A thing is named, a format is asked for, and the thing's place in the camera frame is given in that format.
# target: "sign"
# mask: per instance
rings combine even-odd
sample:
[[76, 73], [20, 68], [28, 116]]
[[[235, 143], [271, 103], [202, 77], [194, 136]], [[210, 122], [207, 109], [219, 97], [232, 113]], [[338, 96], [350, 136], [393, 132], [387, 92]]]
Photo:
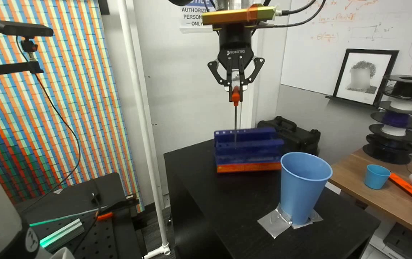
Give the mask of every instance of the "sign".
[[212, 25], [203, 25], [202, 15], [207, 12], [204, 1], [210, 12], [215, 9], [209, 0], [193, 0], [181, 7], [181, 26], [183, 33], [211, 32]]

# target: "colorful striped backdrop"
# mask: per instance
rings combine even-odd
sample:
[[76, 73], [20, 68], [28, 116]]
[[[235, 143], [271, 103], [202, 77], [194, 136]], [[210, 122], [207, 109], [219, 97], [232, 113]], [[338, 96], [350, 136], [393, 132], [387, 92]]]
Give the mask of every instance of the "colorful striped backdrop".
[[[35, 38], [35, 56], [45, 71], [39, 76], [82, 148], [80, 166], [62, 187], [117, 172], [125, 191], [140, 199], [98, 1], [0, 0], [0, 20], [54, 30], [53, 37]], [[24, 62], [15, 36], [0, 34], [0, 64], [15, 62]], [[0, 182], [11, 200], [44, 194], [76, 160], [73, 135], [34, 76], [0, 76]]]

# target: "black picture frame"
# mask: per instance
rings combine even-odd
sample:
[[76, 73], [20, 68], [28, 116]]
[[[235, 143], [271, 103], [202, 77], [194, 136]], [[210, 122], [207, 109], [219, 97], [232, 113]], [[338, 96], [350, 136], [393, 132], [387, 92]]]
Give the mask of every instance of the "black picture frame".
[[[338, 96], [338, 91], [339, 91], [339, 87], [340, 87], [340, 84], [341, 84], [341, 81], [342, 81], [342, 76], [344, 74], [345, 66], [346, 66], [347, 61], [349, 60], [349, 55], [352, 54], [352, 53], [390, 55], [389, 64], [387, 65], [387, 68], [386, 68], [384, 74], [382, 75], [381, 83], [380, 83], [380, 85], [377, 89], [376, 96], [375, 96], [374, 102], [372, 104], [365, 103], [365, 102], [360, 102], [360, 101], [356, 101], [356, 100], [350, 100], [350, 99]], [[376, 104], [377, 102], [379, 102], [381, 100], [382, 90], [386, 87], [386, 84], [387, 84], [387, 80], [383, 79], [383, 76], [390, 75], [392, 73], [392, 69], [393, 69], [393, 66], [395, 65], [395, 61], [397, 60], [398, 53], [399, 53], [398, 50], [346, 49], [345, 56], [344, 56], [344, 59], [343, 59], [343, 62], [342, 62], [341, 71], [339, 72], [339, 77], [337, 78], [337, 82], [336, 82], [336, 88], [334, 89], [334, 93], [333, 93], [332, 97], [335, 98], [335, 99], [342, 99], [342, 100], [347, 100], [347, 101], [350, 101], [350, 102], [355, 102], [355, 103], [361, 103], [361, 104], [364, 104], [364, 105], [374, 106], [374, 104]]]

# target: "blue plastic cup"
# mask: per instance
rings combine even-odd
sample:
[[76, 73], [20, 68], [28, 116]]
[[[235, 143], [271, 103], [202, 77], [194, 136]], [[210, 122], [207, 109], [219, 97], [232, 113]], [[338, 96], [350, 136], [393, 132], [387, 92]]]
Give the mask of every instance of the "blue plastic cup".
[[375, 190], [381, 189], [392, 173], [389, 169], [377, 164], [369, 164], [364, 178], [364, 184]]
[[282, 156], [280, 203], [293, 224], [302, 225], [308, 221], [331, 176], [331, 166], [317, 156], [302, 152]]

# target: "framed picture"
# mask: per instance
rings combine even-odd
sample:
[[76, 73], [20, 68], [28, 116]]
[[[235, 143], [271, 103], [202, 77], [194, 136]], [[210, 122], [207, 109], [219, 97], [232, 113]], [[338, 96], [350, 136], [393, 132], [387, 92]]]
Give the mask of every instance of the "framed picture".
[[333, 97], [373, 105], [397, 60], [397, 50], [347, 49]]

